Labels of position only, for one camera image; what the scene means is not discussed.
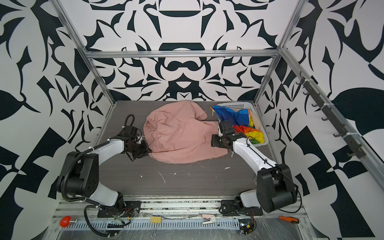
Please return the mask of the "pink shorts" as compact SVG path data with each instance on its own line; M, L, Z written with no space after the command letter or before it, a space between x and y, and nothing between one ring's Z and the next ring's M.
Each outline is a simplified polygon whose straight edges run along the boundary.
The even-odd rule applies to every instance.
M166 104L152 111L143 127L151 158L168 164L190 164L223 157L227 149L211 146L218 122L193 101Z

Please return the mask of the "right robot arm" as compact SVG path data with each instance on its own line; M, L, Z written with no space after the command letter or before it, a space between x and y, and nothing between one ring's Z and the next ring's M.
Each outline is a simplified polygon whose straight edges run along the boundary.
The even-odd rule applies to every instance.
M231 150L255 172L256 188L240 193L243 208L260 207L271 213L297 202L299 192L290 168L269 159L244 134L212 135L211 146Z

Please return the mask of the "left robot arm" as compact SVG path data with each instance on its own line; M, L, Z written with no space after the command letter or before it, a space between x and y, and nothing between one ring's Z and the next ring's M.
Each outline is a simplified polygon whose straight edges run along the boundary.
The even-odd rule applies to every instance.
M117 137L88 148L70 152L57 181L57 191L67 202L84 201L96 206L121 208L122 194L100 182L99 166L115 155L126 154L134 161L150 153L148 144L140 137Z

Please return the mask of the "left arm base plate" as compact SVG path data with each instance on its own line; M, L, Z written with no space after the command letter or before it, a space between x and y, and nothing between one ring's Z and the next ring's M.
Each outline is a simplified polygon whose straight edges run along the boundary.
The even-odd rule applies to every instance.
M105 207L101 206L98 211L98 218L113 218L118 216L121 218L124 217L133 217L136 214L140 213L141 201L124 201L121 206Z

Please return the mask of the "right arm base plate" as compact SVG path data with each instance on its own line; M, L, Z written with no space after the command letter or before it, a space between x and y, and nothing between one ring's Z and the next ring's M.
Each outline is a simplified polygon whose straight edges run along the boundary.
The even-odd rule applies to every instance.
M238 200L221 200L219 213L226 217L240 215L262 216L263 210L261 207L246 208Z

